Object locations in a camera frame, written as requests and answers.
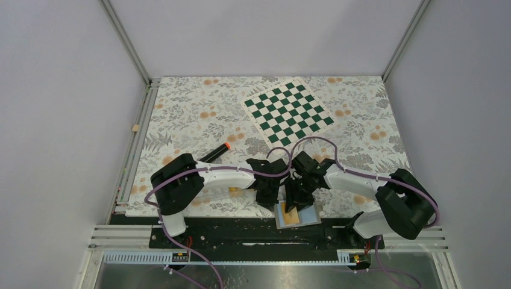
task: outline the table surface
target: table surface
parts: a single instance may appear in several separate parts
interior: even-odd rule
[[[151,175],[182,153],[199,159],[228,141],[232,149],[216,163],[236,164],[248,158],[265,159],[269,148],[240,102],[291,77],[165,77],[161,79],[151,121],[131,190],[127,216],[156,216],[143,202],[152,189]],[[304,77],[331,114],[334,128],[319,134],[339,147],[342,163],[374,172],[409,169],[380,76]],[[333,158],[333,148],[320,140],[300,146],[318,161]],[[352,217],[373,211],[378,204],[340,190],[314,192],[321,217]],[[272,212],[255,203],[251,190],[202,191],[184,210],[192,217],[270,217]]]

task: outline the red wire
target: red wire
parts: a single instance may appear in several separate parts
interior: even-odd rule
[[[186,239],[186,246],[190,248],[192,247],[192,244],[193,244],[192,236],[188,236],[188,239]],[[190,251],[186,250],[186,255],[190,256]]]
[[[369,253],[370,249],[371,249],[371,242],[368,241],[366,244],[366,249],[364,250],[364,255],[367,255],[367,253]]]

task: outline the orange flower pattern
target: orange flower pattern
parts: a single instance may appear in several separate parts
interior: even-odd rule
[[[248,158],[265,159],[269,148],[242,109],[240,102],[289,77],[164,77],[146,133],[132,184],[128,216],[156,216],[143,203],[152,189],[151,175],[179,155],[189,152],[199,159],[227,141],[231,150],[218,160],[237,164]],[[338,125],[321,134],[339,147],[339,160],[358,169],[392,172],[409,169],[404,145],[380,76],[303,77],[332,112]],[[305,150],[318,161],[333,158],[333,148],[323,141],[307,141]],[[275,151],[270,160],[284,157]],[[254,202],[254,192],[238,189],[202,191],[185,210],[195,217],[269,217]],[[347,191],[316,190],[322,217],[353,216],[377,204]]]

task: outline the black metal base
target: black metal base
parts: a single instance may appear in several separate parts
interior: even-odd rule
[[[127,217],[125,214],[111,214],[109,225],[158,225],[158,217]]]
[[[366,240],[353,244],[349,230],[334,229],[350,219],[322,219],[312,226],[276,228],[275,219],[185,218],[186,232],[176,236],[180,243],[192,238],[192,248],[211,261],[337,261],[337,249],[363,250]],[[152,230],[149,247],[175,249],[162,228]],[[384,248],[381,241],[379,249]],[[192,261],[202,261],[192,254]]]

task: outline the gray wall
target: gray wall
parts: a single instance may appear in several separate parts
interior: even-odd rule
[[[421,0],[112,0],[164,75],[381,75]]]
[[[507,288],[511,2],[433,1],[387,88],[464,288]]]
[[[0,1],[0,288],[71,288],[143,84],[98,1]]]

